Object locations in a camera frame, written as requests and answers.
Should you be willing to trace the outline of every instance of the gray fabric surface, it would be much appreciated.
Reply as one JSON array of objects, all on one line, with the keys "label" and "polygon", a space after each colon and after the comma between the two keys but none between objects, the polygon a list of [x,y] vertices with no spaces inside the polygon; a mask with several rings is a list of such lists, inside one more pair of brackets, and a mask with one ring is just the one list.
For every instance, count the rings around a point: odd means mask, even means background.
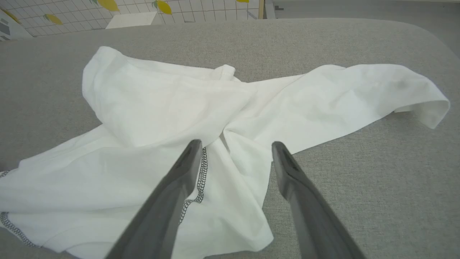
[{"label": "gray fabric surface", "polygon": [[[143,26],[0,44],[0,166],[43,152],[99,125],[81,96],[83,67],[101,45],[182,65],[236,67],[242,81],[308,72],[320,65],[393,63],[430,78],[452,108],[436,130],[410,113],[295,155],[368,258],[460,257],[460,60],[409,24],[296,19]],[[289,206],[270,175],[264,212],[275,240],[258,253],[213,259],[298,258]],[[0,254],[70,258],[28,248],[0,231]]]}]

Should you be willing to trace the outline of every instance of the white cloth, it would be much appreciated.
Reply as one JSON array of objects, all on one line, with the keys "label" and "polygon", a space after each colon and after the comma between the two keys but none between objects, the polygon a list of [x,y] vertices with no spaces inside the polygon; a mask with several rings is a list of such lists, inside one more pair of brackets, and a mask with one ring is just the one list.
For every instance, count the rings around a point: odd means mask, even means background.
[{"label": "white cloth", "polygon": [[295,153],[391,112],[414,111],[433,129],[449,109],[429,79],[400,65],[324,65],[252,83],[234,71],[101,47],[83,95],[103,124],[0,178],[2,223],[23,241],[101,259],[188,142],[201,139],[206,181],[190,199],[202,200],[188,206],[173,258],[258,251],[273,239],[261,209],[273,141]]}]

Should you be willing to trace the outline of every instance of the gray ironing board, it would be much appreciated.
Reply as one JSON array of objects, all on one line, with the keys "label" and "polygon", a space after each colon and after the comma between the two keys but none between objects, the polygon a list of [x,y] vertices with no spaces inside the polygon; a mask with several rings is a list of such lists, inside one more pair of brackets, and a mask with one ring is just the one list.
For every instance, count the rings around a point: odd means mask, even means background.
[{"label": "gray ironing board", "polygon": [[[182,65],[236,67],[250,82],[320,65],[393,63],[430,78],[452,108],[436,130],[410,113],[294,157],[368,258],[460,257],[460,60],[409,24],[315,18],[158,25],[55,35],[0,44],[0,170],[99,125],[81,96],[83,67],[101,45],[125,55]],[[288,203],[271,174],[264,211],[275,240],[258,253],[213,259],[299,257]],[[30,248],[0,229],[0,254],[70,259]]]}]

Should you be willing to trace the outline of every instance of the black and white seam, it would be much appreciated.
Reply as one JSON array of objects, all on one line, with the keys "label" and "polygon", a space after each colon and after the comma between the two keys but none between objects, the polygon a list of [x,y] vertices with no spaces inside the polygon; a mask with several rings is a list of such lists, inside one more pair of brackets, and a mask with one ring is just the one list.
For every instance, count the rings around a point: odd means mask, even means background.
[{"label": "black and white seam", "polygon": [[203,152],[201,153],[201,163],[200,163],[200,172],[198,174],[198,183],[196,184],[196,188],[198,189],[198,195],[193,200],[184,201],[184,206],[182,207],[182,215],[180,215],[179,224],[181,224],[182,221],[184,220],[185,214],[190,204],[192,204],[193,202],[201,203],[203,201],[204,186],[206,184],[206,174],[207,174],[207,154],[206,154],[206,148],[203,148]]},{"label": "black and white seam", "polygon": [[[4,171],[0,174],[0,178],[6,176],[10,171]],[[19,229],[17,228],[8,218],[9,212],[2,212],[0,213],[0,223],[3,224],[3,226],[8,229],[10,232],[14,233],[21,241],[26,244],[29,247],[39,247],[32,243],[26,235]]]}]

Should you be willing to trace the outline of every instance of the gray floor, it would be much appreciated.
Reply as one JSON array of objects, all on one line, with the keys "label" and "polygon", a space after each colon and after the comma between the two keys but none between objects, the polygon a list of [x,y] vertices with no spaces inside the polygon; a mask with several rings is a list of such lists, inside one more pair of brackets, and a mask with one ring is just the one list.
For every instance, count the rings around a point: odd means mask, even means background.
[{"label": "gray floor", "polygon": [[276,18],[370,18],[420,26],[460,57],[460,3],[416,1],[274,1]]}]

